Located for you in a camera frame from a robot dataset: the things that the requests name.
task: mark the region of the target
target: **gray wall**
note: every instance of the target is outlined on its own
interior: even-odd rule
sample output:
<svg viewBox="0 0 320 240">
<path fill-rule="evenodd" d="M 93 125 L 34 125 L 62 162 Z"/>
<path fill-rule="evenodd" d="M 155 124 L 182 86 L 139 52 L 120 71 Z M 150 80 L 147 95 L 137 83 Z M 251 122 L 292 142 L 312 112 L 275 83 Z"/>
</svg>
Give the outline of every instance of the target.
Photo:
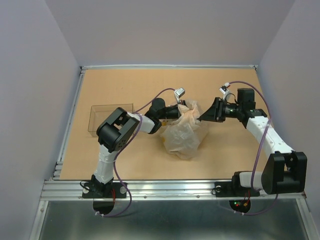
<svg viewBox="0 0 320 240">
<path fill-rule="evenodd" d="M 0 3 L 0 238 L 28 239 L 79 67 L 44 0 Z"/>
<path fill-rule="evenodd" d="M 46 0 L 81 66 L 258 64 L 294 0 Z"/>
<path fill-rule="evenodd" d="M 320 228 L 320 1 L 296 0 L 258 67 L 274 124 L 308 156 L 307 202 Z"/>
</svg>

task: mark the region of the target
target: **purple cable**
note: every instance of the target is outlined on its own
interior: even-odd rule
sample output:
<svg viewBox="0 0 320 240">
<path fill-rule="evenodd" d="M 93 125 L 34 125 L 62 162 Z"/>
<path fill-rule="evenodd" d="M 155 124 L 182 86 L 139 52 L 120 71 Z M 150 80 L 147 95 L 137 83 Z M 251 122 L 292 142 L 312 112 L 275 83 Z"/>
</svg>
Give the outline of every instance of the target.
<svg viewBox="0 0 320 240">
<path fill-rule="evenodd" d="M 264 101 L 264 104 L 266 106 L 266 109 L 268 110 L 268 113 L 269 113 L 269 120 L 267 121 L 266 123 L 266 127 L 264 129 L 264 132 L 262 134 L 262 137 L 261 137 L 261 141 L 260 141 L 260 144 L 259 144 L 259 148 L 258 148 L 258 151 L 256 153 L 256 157 L 255 157 L 255 161 L 254 161 L 254 165 L 253 165 L 253 169 L 252 169 L 252 175 L 251 175 L 251 181 L 250 181 L 250 184 L 251 184 L 251 188 L 253 190 L 254 189 L 254 179 L 255 179 L 255 173 L 256 173 L 256 170 L 257 170 L 257 166 L 258 166 L 258 161 L 259 161 L 259 157 L 260 157 L 260 154 L 261 154 L 261 151 L 262 151 L 262 147 L 264 145 L 264 142 L 266 140 L 266 135 L 267 135 L 267 132 L 268 132 L 268 128 L 269 128 L 269 125 L 271 124 L 271 112 L 270 112 L 270 109 L 269 109 L 269 105 L 267 104 L 267 101 L 265 99 L 265 97 L 262 95 L 262 93 L 255 87 L 253 86 L 252 84 L 248 83 L 248 82 L 245 82 L 245 81 L 231 81 L 229 82 L 229 84 L 245 84 L 245 85 L 248 85 L 250 86 L 251 88 L 253 88 L 259 95 L 260 97 L 262 98 L 262 100 Z M 268 208 L 266 208 L 265 210 L 262 210 L 262 211 L 259 211 L 259 212 L 255 212 L 255 213 L 245 213 L 244 215 L 248 215 L 248 216 L 255 216 L 255 215 L 259 215 L 259 214 L 263 214 L 267 211 L 269 211 L 271 208 L 273 208 L 277 202 L 277 199 L 278 199 L 278 194 L 275 195 L 275 199 L 272 203 L 271 206 L 269 206 Z"/>
<path fill-rule="evenodd" d="M 172 87 L 169 87 L 169 88 L 166 88 L 166 89 L 163 89 L 161 92 L 159 92 L 150 102 L 148 102 L 146 105 L 144 105 L 143 107 L 139 108 L 137 111 L 135 111 L 136 113 L 141 111 L 142 109 L 144 109 L 146 106 L 148 106 L 150 103 L 152 103 L 153 100 L 155 100 L 157 97 L 159 97 L 160 94 L 162 94 L 163 92 L 167 91 L 167 90 L 175 90 L 174 88 Z"/>
<path fill-rule="evenodd" d="M 132 138 L 130 138 L 130 140 L 126 143 L 126 145 L 124 146 L 124 148 L 122 148 L 114 157 L 114 161 L 113 161 L 113 168 L 114 168 L 114 173 L 116 175 L 116 177 L 118 178 L 119 182 L 122 184 L 122 186 L 126 189 L 127 193 L 129 194 L 130 196 L 130 201 L 129 201 L 129 204 L 121 211 L 121 212 L 118 212 L 116 214 L 112 214 L 112 215 L 102 215 L 100 213 L 97 213 L 98 215 L 100 215 L 101 217 L 104 217 L 104 218 L 111 218 L 111 217 L 116 217 L 116 216 L 119 216 L 120 214 L 123 214 L 125 211 L 128 210 L 128 208 L 131 206 L 131 203 L 132 203 L 132 195 L 131 195 L 131 192 L 129 190 L 129 188 L 125 185 L 125 183 L 122 181 L 122 179 L 120 178 L 119 174 L 118 174 L 118 171 L 117 171 L 117 168 L 116 168 L 116 160 L 117 160 L 117 157 L 119 156 L 119 154 L 132 142 L 132 140 L 137 136 L 138 132 L 140 131 L 140 128 L 141 128 L 141 125 L 142 125 L 142 117 L 141 115 L 139 115 L 139 118 L 140 118 L 140 122 L 139 122 L 139 125 L 138 125 L 138 128 L 136 129 L 135 133 L 133 134 Z"/>
</svg>

